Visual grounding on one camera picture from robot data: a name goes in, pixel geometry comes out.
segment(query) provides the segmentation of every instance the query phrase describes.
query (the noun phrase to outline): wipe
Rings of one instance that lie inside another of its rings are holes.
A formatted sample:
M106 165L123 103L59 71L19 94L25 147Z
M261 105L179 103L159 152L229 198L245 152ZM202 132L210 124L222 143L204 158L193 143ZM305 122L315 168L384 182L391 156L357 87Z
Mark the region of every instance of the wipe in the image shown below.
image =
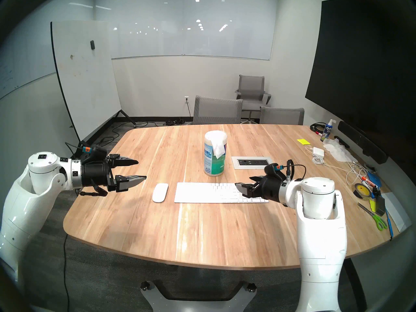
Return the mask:
M224 141L227 140L227 134L225 132L209 131L205 134L205 138L211 142L213 153L217 159L226 153Z
M357 162L357 159L347 151L345 146L339 144L337 138L335 140L326 138L324 140L324 148L326 148L338 162Z

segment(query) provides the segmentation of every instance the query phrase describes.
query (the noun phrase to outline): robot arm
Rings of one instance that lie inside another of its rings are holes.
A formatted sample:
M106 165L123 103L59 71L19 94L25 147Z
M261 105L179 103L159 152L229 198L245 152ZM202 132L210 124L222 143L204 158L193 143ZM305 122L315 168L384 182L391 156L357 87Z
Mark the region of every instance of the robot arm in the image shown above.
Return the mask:
M18 282L18 265L24 251L48 217L58 194L76 190L79 195L106 196L107 191L123 192L144 181L146 176L113 176L117 166L138 164L131 158L110 154L93 145L80 159L58 157L51 152L29 157L23 174L16 179L4 204L0 231L0 260L13 270ZM94 193L80 191L93 186Z
M255 184L235 185L248 198L260 196L296 210L297 252L302 272L296 312L338 312L339 274L346 255L341 193L335 190L331 179L292 180L293 172L286 172L285 176L280 172L283 168L270 164L265 167L265 176L250 178Z

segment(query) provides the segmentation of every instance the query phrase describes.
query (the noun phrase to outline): black tv screen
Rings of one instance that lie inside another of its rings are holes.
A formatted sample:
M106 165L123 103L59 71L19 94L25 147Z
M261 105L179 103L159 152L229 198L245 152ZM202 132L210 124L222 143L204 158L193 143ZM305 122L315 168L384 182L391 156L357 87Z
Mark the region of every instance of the black tv screen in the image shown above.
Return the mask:
M415 56L379 0L323 1L306 98L361 130L416 184Z

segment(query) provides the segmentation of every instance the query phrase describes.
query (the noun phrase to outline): office chair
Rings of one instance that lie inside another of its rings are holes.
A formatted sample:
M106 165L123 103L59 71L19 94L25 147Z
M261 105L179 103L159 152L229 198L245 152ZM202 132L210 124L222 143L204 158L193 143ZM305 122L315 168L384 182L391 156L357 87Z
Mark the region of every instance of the office chair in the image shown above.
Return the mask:
M242 100L195 97L193 125L239 124Z
M260 124L303 125L305 110L303 108L262 107Z
M240 75L240 82L238 83L237 99L242 99L242 110L249 111L248 120L243 123L254 123L251 120L251 113L253 111L260 111L261 106L268 107L267 104L270 101L272 95L264 91L264 76L243 76Z

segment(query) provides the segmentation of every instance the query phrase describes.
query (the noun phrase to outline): white keyboard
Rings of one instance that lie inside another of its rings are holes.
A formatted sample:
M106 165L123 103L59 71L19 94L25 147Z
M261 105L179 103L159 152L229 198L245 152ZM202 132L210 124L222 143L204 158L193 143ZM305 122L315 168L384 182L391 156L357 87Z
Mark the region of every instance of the white keyboard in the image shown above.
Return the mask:
M246 198L233 183L178 182L177 203L265 203L263 198Z

